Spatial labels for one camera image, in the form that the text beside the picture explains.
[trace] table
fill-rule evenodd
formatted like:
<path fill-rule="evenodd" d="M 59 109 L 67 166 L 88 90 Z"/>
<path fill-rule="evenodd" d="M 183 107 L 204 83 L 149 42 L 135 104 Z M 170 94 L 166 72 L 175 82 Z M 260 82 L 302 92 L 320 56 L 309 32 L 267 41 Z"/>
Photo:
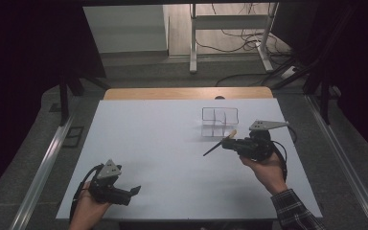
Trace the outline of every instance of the table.
<path fill-rule="evenodd" d="M 211 100 L 215 96 L 227 100 Z M 276 219 L 269 192 L 235 152 L 216 149 L 202 157 L 220 139 L 200 135 L 203 106 L 236 107 L 237 138 L 247 136 L 258 118 L 284 121 L 265 87 L 110 89 L 98 106 L 57 218 L 68 219 L 69 201 L 85 174 L 112 158 L 123 166 L 115 187 L 142 185 L 142 190 L 127 207 L 111 206 L 105 219 Z M 287 184 L 321 217 L 288 129 L 272 129 L 270 134 L 287 150 Z"/>

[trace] white metal stand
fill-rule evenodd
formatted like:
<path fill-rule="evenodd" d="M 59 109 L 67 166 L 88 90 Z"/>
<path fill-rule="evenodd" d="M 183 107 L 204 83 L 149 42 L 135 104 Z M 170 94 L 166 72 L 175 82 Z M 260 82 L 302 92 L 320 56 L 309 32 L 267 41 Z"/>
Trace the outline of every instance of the white metal stand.
<path fill-rule="evenodd" d="M 196 73 L 196 31 L 197 30 L 242 30 L 242 29 L 264 29 L 262 42 L 256 43 L 258 52 L 264 64 L 266 72 L 272 72 L 270 60 L 266 53 L 266 43 L 278 3 L 267 15 L 201 15 L 196 16 L 196 4 L 193 4 L 191 15 L 191 53 L 190 73 Z"/>

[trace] person's right hand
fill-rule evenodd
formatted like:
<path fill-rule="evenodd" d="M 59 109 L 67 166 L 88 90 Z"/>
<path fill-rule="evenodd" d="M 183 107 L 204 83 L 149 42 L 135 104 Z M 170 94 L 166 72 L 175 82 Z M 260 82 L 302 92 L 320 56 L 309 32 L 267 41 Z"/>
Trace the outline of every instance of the person's right hand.
<path fill-rule="evenodd" d="M 262 162 L 252 161 L 243 156 L 240 156 L 240 159 L 245 166 L 253 170 L 258 180 L 273 196 L 288 189 L 283 179 L 280 159 L 276 153 L 273 152 L 268 159 Z"/>

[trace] white wall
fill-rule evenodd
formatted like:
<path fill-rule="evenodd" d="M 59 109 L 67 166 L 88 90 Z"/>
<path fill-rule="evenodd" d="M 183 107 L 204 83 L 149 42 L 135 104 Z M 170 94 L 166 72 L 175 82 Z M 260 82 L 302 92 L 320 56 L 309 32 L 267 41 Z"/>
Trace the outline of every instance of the white wall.
<path fill-rule="evenodd" d="M 163 6 L 83 9 L 100 53 L 167 51 Z"/>

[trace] forearm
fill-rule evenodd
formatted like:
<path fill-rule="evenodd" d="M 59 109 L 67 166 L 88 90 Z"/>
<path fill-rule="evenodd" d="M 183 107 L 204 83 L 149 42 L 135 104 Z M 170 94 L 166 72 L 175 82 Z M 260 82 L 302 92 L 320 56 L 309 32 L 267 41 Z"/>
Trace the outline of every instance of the forearm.
<path fill-rule="evenodd" d="M 271 200 L 283 229 L 326 229 L 292 189 L 274 195 Z"/>

